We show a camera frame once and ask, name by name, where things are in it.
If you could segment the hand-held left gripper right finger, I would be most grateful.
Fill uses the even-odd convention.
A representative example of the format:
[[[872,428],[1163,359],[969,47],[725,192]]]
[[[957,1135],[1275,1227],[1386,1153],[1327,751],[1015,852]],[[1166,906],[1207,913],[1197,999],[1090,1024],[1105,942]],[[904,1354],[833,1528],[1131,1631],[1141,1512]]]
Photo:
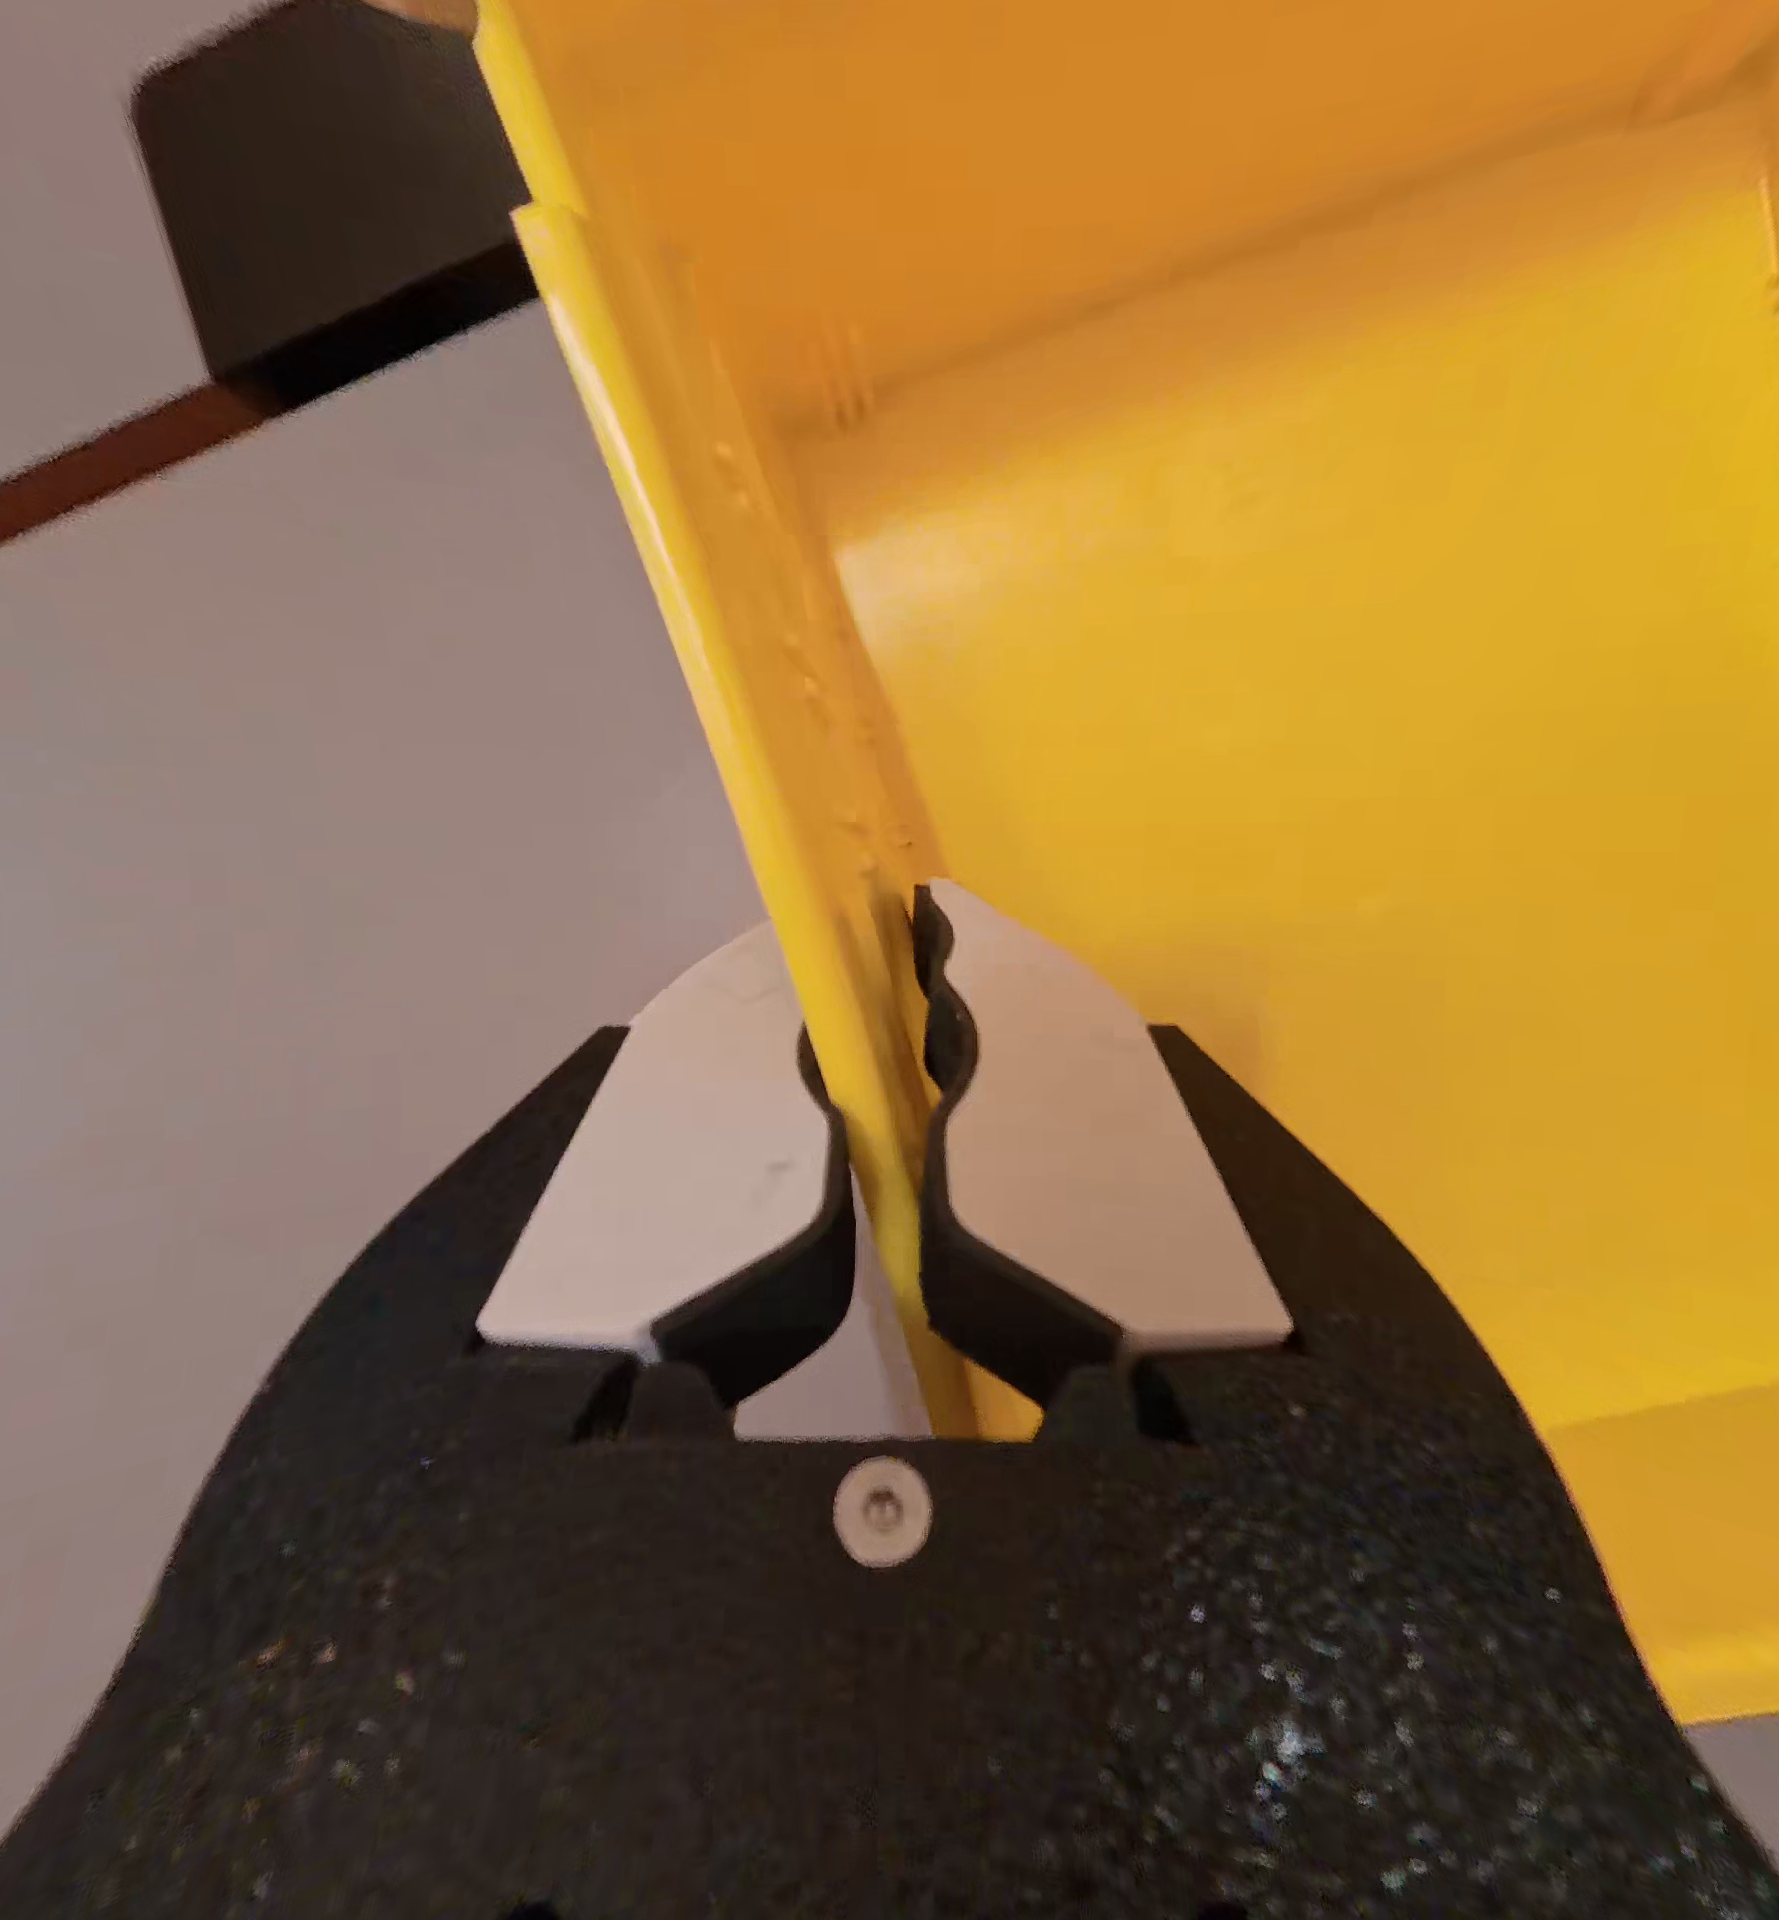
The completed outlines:
[[[1137,1007],[955,881],[917,891],[913,931],[933,1329],[1039,1409],[1087,1368],[1285,1348],[1289,1306]]]

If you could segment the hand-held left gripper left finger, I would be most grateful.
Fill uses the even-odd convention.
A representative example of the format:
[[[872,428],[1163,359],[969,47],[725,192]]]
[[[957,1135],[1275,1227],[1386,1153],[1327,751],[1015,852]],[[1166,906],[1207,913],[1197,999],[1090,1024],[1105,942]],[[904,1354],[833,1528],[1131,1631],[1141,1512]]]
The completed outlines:
[[[627,1026],[476,1331],[686,1364],[737,1406],[840,1329],[854,1264],[847,1125],[762,922]]]

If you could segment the yellow plastic box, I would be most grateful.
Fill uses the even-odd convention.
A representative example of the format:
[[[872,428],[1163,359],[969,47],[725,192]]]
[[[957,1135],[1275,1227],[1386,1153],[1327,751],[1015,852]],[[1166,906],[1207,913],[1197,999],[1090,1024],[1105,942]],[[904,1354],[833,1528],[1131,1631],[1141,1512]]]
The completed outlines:
[[[924,1407],[907,909],[1405,1238],[1779,1712],[1779,3],[474,3]]]

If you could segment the black block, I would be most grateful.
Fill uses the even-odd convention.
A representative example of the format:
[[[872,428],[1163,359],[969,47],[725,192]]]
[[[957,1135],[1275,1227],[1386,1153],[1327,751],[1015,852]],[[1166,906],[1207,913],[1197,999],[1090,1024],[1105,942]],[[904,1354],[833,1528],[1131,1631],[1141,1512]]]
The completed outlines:
[[[206,373],[263,418],[537,300],[460,31],[268,3],[147,69],[131,124]]]

